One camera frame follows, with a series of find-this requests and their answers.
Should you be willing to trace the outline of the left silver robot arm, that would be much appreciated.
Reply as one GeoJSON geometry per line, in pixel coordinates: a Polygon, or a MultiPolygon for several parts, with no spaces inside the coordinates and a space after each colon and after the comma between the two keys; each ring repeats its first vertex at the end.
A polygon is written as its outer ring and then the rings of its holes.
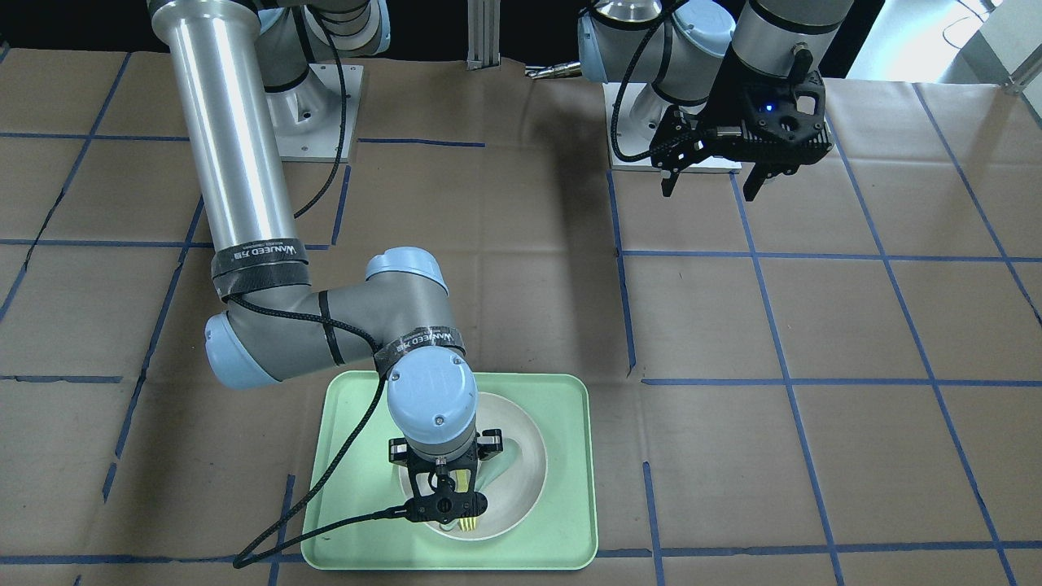
{"type": "Polygon", "coordinates": [[[617,83],[611,152],[648,160],[671,196],[708,157],[749,163],[755,199],[834,147],[819,63],[849,1],[592,1],[578,16],[578,59],[590,81],[617,83]]]}

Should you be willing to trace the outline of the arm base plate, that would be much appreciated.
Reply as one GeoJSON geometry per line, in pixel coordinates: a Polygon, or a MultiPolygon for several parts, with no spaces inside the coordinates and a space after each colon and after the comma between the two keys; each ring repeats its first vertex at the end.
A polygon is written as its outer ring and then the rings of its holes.
{"type": "MultiPolygon", "coordinates": [[[[630,83],[620,107],[617,123],[617,142],[625,155],[637,155],[650,148],[659,122],[669,104],[662,100],[654,90],[645,90],[646,83],[630,83]]],[[[620,83],[603,83],[604,111],[606,112],[607,130],[611,130],[611,115],[615,96],[618,95],[620,83]]],[[[623,162],[611,149],[609,138],[609,156],[611,170],[654,172],[649,157],[640,162],[623,162]]],[[[741,169],[741,164],[723,157],[708,157],[698,164],[692,164],[684,173],[734,173],[741,169]]]]}
{"type": "Polygon", "coordinates": [[[312,64],[308,78],[265,94],[283,162],[350,162],[364,67],[312,64]]]}

